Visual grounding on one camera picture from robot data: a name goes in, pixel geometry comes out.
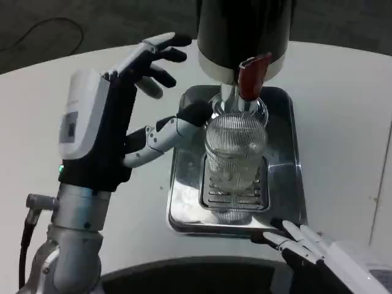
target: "drip tray grate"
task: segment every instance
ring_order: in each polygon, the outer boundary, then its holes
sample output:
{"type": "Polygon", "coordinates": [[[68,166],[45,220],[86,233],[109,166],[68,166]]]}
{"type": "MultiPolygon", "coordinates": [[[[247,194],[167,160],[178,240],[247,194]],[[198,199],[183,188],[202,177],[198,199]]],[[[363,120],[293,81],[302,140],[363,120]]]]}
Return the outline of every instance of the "drip tray grate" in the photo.
{"type": "Polygon", "coordinates": [[[230,193],[221,190],[213,184],[213,178],[209,172],[206,155],[202,160],[202,169],[200,177],[200,195],[199,201],[202,207],[210,210],[221,211],[235,209],[248,212],[263,212],[270,205],[268,193],[268,164],[266,159],[260,164],[258,175],[252,183],[252,187],[241,193],[230,193]]]}

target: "stainless steel drip tray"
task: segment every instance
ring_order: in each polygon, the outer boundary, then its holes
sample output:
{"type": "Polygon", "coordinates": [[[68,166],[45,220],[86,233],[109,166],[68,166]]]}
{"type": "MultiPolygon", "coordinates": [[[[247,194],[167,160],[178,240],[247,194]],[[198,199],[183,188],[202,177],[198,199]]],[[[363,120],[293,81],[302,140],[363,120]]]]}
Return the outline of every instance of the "stainless steel drip tray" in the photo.
{"type": "MultiPolygon", "coordinates": [[[[219,89],[191,87],[183,94],[180,109],[195,100],[211,100],[219,89]]],[[[269,111],[268,147],[255,189],[230,195],[210,187],[205,173],[204,130],[175,149],[167,217],[176,231],[249,237],[254,232],[274,230],[270,225],[274,217],[306,223],[292,101],[285,91],[274,87],[264,87],[260,98],[269,111]]]]}

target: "red tap handle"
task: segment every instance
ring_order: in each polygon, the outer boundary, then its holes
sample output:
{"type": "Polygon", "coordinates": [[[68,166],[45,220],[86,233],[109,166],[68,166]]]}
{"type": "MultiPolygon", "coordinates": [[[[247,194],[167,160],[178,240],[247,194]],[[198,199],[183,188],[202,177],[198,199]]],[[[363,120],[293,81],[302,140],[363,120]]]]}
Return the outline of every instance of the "red tap handle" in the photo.
{"type": "Polygon", "coordinates": [[[264,83],[264,77],[270,64],[272,54],[248,58],[239,64],[239,94],[245,101],[258,98],[264,83]]]}

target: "white table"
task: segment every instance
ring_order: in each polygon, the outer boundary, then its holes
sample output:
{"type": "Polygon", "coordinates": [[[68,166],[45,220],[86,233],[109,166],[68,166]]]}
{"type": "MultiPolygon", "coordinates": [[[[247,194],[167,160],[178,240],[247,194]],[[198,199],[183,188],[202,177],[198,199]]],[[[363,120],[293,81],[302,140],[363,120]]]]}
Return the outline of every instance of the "white table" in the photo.
{"type": "MultiPolygon", "coordinates": [[[[159,62],[177,79],[164,98],[137,97],[130,130],[176,113],[189,87],[216,84],[199,68],[197,45],[185,64],[159,62]]],[[[95,51],[0,76],[0,214],[3,293],[16,292],[26,196],[58,190],[58,130],[69,78],[79,68],[110,68],[130,47],[95,51]]],[[[369,243],[389,134],[392,58],[326,45],[290,42],[281,73],[268,86],[293,99],[310,226],[333,238],[369,243]]],[[[100,256],[103,272],[190,255],[279,256],[240,239],[196,238],[170,230],[165,221],[172,152],[133,170],[112,195],[100,256]]],[[[29,248],[27,268],[45,241],[44,213],[29,248]]]]}

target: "metal tray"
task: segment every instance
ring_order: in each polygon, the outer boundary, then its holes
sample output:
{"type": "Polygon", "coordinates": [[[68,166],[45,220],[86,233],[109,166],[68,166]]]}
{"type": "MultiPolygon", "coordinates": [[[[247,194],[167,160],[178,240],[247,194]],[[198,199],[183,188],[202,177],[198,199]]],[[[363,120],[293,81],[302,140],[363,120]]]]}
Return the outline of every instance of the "metal tray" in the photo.
{"type": "MultiPolygon", "coordinates": [[[[219,86],[191,87],[183,94],[179,108],[195,100],[209,101],[219,91],[219,86]]],[[[205,184],[200,180],[205,170],[204,130],[201,130],[191,141],[174,150],[167,217],[176,231],[246,238],[255,232],[275,230],[270,224],[275,217],[297,224],[307,222],[291,98],[284,90],[274,87],[264,87],[260,98],[269,111],[265,207],[220,209],[205,205],[205,184]]]]}

